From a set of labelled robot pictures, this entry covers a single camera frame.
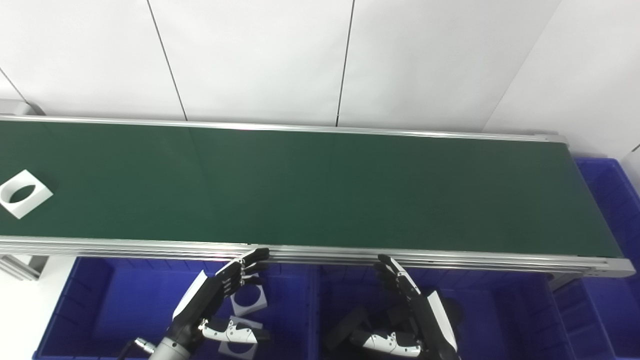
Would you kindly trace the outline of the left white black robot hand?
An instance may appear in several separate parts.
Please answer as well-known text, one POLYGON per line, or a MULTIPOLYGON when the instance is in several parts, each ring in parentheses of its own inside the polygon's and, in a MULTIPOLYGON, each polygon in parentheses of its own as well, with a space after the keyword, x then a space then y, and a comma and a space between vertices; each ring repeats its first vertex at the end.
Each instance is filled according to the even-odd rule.
POLYGON ((204 340, 256 344, 259 330, 238 326, 231 320, 214 319, 225 299, 240 287, 260 285, 257 273, 267 268, 267 247, 254 248, 228 262, 214 275, 199 274, 185 293, 163 342, 170 350, 189 358, 204 340))

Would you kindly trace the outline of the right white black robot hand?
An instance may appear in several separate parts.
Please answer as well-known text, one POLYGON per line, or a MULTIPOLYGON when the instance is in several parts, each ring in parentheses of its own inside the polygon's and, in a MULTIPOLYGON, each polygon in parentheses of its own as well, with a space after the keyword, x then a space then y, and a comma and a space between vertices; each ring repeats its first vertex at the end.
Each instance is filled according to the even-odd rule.
POLYGON ((377 353, 419 360, 459 360, 450 317, 438 291, 423 294, 409 272, 390 255, 380 253, 374 264, 377 278, 405 300, 409 332, 388 333, 354 329, 349 341, 377 353))

